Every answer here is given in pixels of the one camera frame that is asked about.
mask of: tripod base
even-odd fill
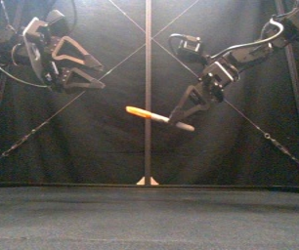
[[[137,182],[137,185],[143,185],[143,184],[145,184],[145,177],[142,177],[141,180]],[[149,184],[158,185],[158,183],[155,182],[155,180],[151,177],[149,179]]]

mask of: black backdrop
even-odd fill
[[[49,2],[29,1],[22,25],[33,17],[42,19]],[[13,19],[17,1],[6,3]],[[94,77],[101,77],[105,88],[83,93],[0,161],[0,182],[134,184],[145,175],[145,121],[127,114],[125,106],[146,104],[146,3],[77,0],[75,5],[70,36],[103,64],[105,71]],[[58,0],[54,8],[73,22],[71,2]],[[254,41],[273,13],[273,1],[151,1],[153,112],[167,116],[187,85],[197,81],[163,50],[167,36],[201,36],[213,55]],[[195,73],[202,70],[195,64],[189,67]],[[27,66],[9,70],[35,82]],[[0,155],[77,95],[6,80],[0,96]],[[225,89],[225,97],[299,158],[299,114],[283,51],[242,73]],[[186,122],[195,132],[150,124],[149,169],[159,184],[299,185],[299,165],[226,103]]]

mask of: black curtain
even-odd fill
[[[29,1],[23,23],[42,19],[51,1]],[[146,51],[142,0],[58,0],[53,8],[77,25],[70,36],[101,61],[90,72],[105,88],[86,91],[0,161],[0,182],[134,184],[145,174],[145,121],[125,106],[145,107]],[[169,116],[201,73],[166,53],[167,36],[201,36],[207,54],[258,39],[273,1],[151,1],[151,111]],[[30,67],[10,72],[37,82]],[[283,50],[241,74],[226,100],[299,158],[299,115]],[[7,79],[0,108],[0,155],[78,94],[49,92]],[[162,185],[299,185],[299,165],[227,103],[186,122],[193,133],[151,123],[151,177]]]

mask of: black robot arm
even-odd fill
[[[203,55],[202,42],[198,37],[171,34],[171,39],[179,39],[177,51],[171,52],[190,63],[201,63],[203,71],[198,83],[190,85],[175,105],[167,123],[174,125],[179,120],[201,110],[209,109],[211,103],[223,100],[223,88],[239,79],[239,73],[270,57],[290,42],[299,39],[299,8],[290,13],[271,17],[263,26],[258,41],[235,45],[222,50],[214,56]],[[185,102],[190,100],[193,107],[185,109]]]

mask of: black cable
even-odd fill
[[[231,50],[237,50],[237,49],[242,49],[242,48],[249,48],[249,47],[255,47],[255,46],[259,46],[259,45],[262,45],[262,44],[269,43],[270,41],[273,41],[279,36],[279,34],[282,33],[283,26],[281,25],[281,23],[278,23],[277,21],[274,21],[273,18],[270,18],[269,23],[278,27],[278,32],[275,33],[275,35],[273,35],[271,37],[269,37],[269,38],[266,38],[263,40],[259,40],[257,42],[231,46],[231,47],[226,48],[225,50],[222,50],[219,53],[217,53],[210,58],[215,59],[215,58],[221,57],[226,52],[229,52]]]
[[[70,0],[70,2],[71,2],[71,7],[73,7],[73,23],[71,23],[71,28],[70,28],[69,34],[73,32],[73,30],[77,26],[77,22],[78,22],[78,10],[77,10],[75,1]]]
[[[0,71],[6,74],[6,76],[9,76],[13,80],[15,80],[17,82],[26,84],[29,86],[37,87],[37,88],[49,88],[46,85],[37,85],[33,83],[29,83],[26,81],[23,81],[22,79],[17,78],[13,74],[10,74],[1,66],[0,66]]]

